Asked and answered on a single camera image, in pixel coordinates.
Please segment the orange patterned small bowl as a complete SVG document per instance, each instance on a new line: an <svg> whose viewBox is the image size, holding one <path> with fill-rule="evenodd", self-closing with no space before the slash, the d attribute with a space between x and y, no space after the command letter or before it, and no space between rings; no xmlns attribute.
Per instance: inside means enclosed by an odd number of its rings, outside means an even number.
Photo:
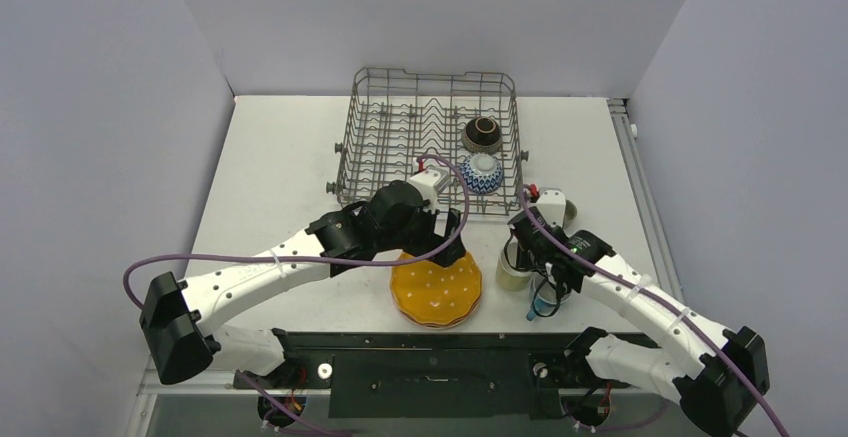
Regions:
<svg viewBox="0 0 848 437"><path fill-rule="evenodd" d="M460 163L460 173L469 191L478 195L495 192L504 181L502 165L487 153L466 156Z"/></svg>

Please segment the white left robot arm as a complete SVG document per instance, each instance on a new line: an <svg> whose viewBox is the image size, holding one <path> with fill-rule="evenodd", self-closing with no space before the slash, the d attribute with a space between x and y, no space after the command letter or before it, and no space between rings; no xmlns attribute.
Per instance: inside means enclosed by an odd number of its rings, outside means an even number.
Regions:
<svg viewBox="0 0 848 437"><path fill-rule="evenodd" d="M467 215L449 209L445 232L438 234L436 201L430 185L393 181L257 256L223 257L225 269L183 279L170 272L154 277L139 303L139 324L159 381L174 385L219 368L262 376L275 387L291 384L299 362L281 331L233 327L231 320L301 285L379 267L376 257L387 251L405 252L407 264L452 265L465 254Z"/></svg>

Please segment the grey wire dish rack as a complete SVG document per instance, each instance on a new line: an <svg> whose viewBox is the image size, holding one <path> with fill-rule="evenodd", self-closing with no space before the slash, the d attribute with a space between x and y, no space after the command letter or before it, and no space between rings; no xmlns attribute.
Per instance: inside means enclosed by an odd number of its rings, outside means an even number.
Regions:
<svg viewBox="0 0 848 437"><path fill-rule="evenodd" d="M418 168L423 154L460 164L470 150L464 130L477 118L499 128L496 161L501 184L487 195L472 195L470 215L508 216L518 211L522 164L529 157L520 144L518 104L513 79L501 72L459 74L363 67L353 77L344 134L327 193L340 205L366 200L380 187L403 180Z"/></svg>

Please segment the dark patterned cream bowl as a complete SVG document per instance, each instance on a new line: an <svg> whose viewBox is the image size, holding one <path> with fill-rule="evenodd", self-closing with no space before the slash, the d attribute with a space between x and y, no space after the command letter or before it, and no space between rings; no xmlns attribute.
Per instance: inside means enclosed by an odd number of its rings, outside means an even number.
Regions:
<svg viewBox="0 0 848 437"><path fill-rule="evenodd" d="M471 153L493 155L502 148L502 133L492 117L476 117L468 121L462 131L464 148Z"/></svg>

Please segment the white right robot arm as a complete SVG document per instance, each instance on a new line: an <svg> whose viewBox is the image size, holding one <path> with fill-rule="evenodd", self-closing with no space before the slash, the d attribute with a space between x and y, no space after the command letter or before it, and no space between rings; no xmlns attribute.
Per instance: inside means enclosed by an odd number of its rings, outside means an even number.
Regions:
<svg viewBox="0 0 848 437"><path fill-rule="evenodd" d="M678 404L710 436L736 434L770 388L758 333L747 326L733 331L691 310L589 231L568 236L535 212L514 216L508 227L558 288L600 303L655 344L643 347L588 328L563 359L572 381L626 383Z"/></svg>

